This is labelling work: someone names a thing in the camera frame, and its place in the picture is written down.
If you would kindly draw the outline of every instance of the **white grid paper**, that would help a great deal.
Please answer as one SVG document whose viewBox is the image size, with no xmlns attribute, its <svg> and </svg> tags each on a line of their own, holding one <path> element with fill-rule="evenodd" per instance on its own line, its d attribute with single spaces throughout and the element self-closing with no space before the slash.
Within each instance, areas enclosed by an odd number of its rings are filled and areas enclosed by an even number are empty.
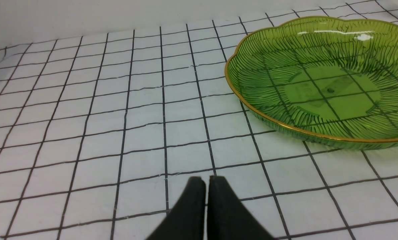
<svg viewBox="0 0 398 240">
<path fill-rule="evenodd" d="M 225 82 L 246 33 L 309 15 L 398 24 L 369 0 L 0 50 L 0 238 L 144 239 L 218 174 L 278 239 L 398 239 L 398 147 L 286 137 Z"/>
</svg>

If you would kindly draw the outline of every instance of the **plate rim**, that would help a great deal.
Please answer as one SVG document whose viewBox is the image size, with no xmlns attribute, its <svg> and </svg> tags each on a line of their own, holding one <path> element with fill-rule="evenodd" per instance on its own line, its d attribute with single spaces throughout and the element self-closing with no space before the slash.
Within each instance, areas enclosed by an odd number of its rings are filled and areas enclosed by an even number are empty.
<svg viewBox="0 0 398 240">
<path fill-rule="evenodd" d="M 225 67 L 224 67 L 224 75 L 225 75 L 225 79 L 229 85 L 229 87 L 231 88 L 231 90 L 233 91 L 233 93 L 240 99 L 240 101 L 246 105 L 249 109 L 251 109 L 253 112 L 255 112 L 256 114 L 260 115 L 261 117 L 264 117 L 266 120 L 269 120 L 277 125 L 279 125 L 282 128 L 285 129 L 290 129 L 292 131 L 295 132 L 299 132 L 302 134 L 306 134 L 312 137 L 318 137 L 318 138 L 323 138 L 323 139 L 327 139 L 327 140 L 336 140 L 336 141 L 343 141 L 343 142 L 352 142 L 352 143 L 394 143 L 394 142 L 398 142 L 398 138 L 388 138 L 388 139 L 360 139 L 360 138 L 342 138 L 342 137 L 336 137 L 336 136 L 331 136 L 331 135 L 325 135 L 325 134 L 320 134 L 320 133 L 316 133 L 316 132 L 311 132 L 311 131 L 307 131 L 304 129 L 300 129 L 297 127 L 294 127 L 292 125 L 283 123 L 281 121 L 278 121 L 272 117 L 269 117 L 265 114 L 263 114 L 261 111 L 259 111 L 258 109 L 254 108 L 251 104 L 249 104 L 249 102 L 247 102 L 243 96 L 240 94 L 240 92 L 238 92 L 235 88 L 234 85 L 231 82 L 231 79 L 228 75 L 228 65 L 230 64 L 231 60 L 237 55 L 238 50 L 240 48 L 240 46 L 242 45 L 242 43 L 248 38 L 250 37 L 252 34 L 255 34 L 257 32 L 263 31 L 263 30 L 268 30 L 268 29 L 277 29 L 282 27 L 283 25 L 286 25 L 288 23 L 294 22 L 294 21 L 298 21 L 298 20 L 302 20 L 302 19 L 307 19 L 307 18 L 327 18 L 327 19 L 331 19 L 331 20 L 338 20 L 338 21 L 342 21 L 342 22 L 351 22 L 351 21 L 369 21 L 369 22 L 379 22 L 379 23 L 383 23 L 383 24 L 388 24 L 388 25 L 392 25 L 398 28 L 397 24 L 394 23 L 390 23 L 390 22 L 386 22 L 383 20 L 377 20 L 377 19 L 339 19 L 339 18 L 334 18 L 334 17 L 329 17 L 329 16 L 307 16 L 307 17 L 300 17 L 300 18 L 295 18 L 289 21 L 286 21 L 285 23 L 280 24 L 279 26 L 272 26 L 272 27 L 266 27 L 266 28 L 262 28 L 262 29 L 258 29 L 254 32 L 251 32 L 249 34 L 247 34 L 245 37 L 242 38 L 242 40 L 240 40 L 240 42 L 238 43 L 233 55 L 227 60 Z"/>
</svg>

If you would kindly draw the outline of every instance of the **gold rim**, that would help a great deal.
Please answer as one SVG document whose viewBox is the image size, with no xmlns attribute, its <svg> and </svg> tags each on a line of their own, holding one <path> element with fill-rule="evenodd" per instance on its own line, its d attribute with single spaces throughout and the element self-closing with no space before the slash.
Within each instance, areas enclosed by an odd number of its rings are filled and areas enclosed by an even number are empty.
<svg viewBox="0 0 398 240">
<path fill-rule="evenodd" d="M 301 20 L 301 19 L 306 19 L 306 18 L 327 18 L 327 19 L 335 19 L 335 20 L 339 20 L 342 22 L 350 22 L 350 21 L 372 21 L 372 22 L 379 22 L 379 23 L 384 23 L 384 24 L 389 24 L 395 27 L 398 27 L 398 25 L 394 24 L 394 23 L 389 23 L 389 22 L 385 22 L 382 20 L 376 20 L 376 19 L 351 19 L 351 20 L 344 20 L 344 19 L 339 19 L 339 18 L 333 18 L 333 17 L 324 17 L 324 16 L 309 16 L 309 17 L 302 17 L 302 18 L 295 18 L 293 20 L 289 20 L 285 23 L 280 24 L 279 26 L 273 26 L 273 27 L 267 27 L 267 28 L 263 28 L 263 29 L 259 29 L 256 30 L 254 32 L 251 32 L 250 34 L 246 35 L 237 45 L 236 50 L 234 51 L 234 54 L 227 60 L 226 64 L 225 64 L 225 68 L 224 68 L 224 74 L 225 74 L 225 78 L 227 80 L 228 85 L 230 86 L 231 90 L 234 92 L 234 94 L 236 94 L 236 96 L 243 102 L 244 105 L 246 105 L 249 109 L 251 109 L 252 111 L 254 111 L 256 114 L 260 115 L 261 117 L 264 117 L 265 119 L 272 121 L 273 123 L 286 128 L 286 129 L 291 129 L 292 131 L 295 132 L 300 132 L 306 135 L 310 135 L 313 137 L 319 137 L 319 138 L 324 138 L 324 139 L 329 139 L 329 140 L 337 140 L 337 141 L 345 141 L 345 142 L 354 142 L 354 143 L 393 143 L 393 142 L 398 142 L 398 138 L 390 138 L 390 139 L 356 139 L 356 138 L 339 138 L 339 137 L 335 137 L 335 136 L 330 136 L 330 135 L 324 135 L 324 134 L 319 134 L 319 133 L 315 133 L 315 132 L 310 132 L 304 129 L 300 129 L 294 126 L 291 126 L 289 124 L 280 122 L 272 117 L 269 117 L 265 114 L 263 114 L 261 111 L 259 111 L 258 109 L 254 108 L 252 105 L 249 104 L 249 102 L 247 102 L 243 96 L 234 88 L 230 77 L 228 76 L 228 64 L 230 63 L 231 59 L 233 59 L 236 55 L 237 55 L 237 51 L 239 50 L 239 47 L 242 45 L 243 41 L 246 40 L 246 38 L 248 38 L 249 36 L 251 36 L 254 33 L 266 30 L 266 29 L 276 29 L 279 28 L 280 26 L 283 26 L 285 24 L 297 21 L 297 20 Z"/>
</svg>

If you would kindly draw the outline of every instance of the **green glass plate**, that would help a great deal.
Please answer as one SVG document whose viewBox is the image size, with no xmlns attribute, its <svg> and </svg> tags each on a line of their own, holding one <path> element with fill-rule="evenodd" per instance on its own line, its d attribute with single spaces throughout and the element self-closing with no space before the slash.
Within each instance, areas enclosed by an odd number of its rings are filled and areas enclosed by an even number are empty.
<svg viewBox="0 0 398 240">
<path fill-rule="evenodd" d="M 398 26 L 298 18 L 246 36 L 225 76 L 271 128 L 347 149 L 398 146 Z"/>
</svg>

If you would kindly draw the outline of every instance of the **white wall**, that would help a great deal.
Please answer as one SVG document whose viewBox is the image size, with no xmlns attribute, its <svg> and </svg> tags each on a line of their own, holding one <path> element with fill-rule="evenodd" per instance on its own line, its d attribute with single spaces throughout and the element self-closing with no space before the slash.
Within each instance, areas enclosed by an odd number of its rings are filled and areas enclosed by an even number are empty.
<svg viewBox="0 0 398 240">
<path fill-rule="evenodd" d="M 338 2 L 344 0 L 0 0 L 0 48 L 98 32 Z"/>
</svg>

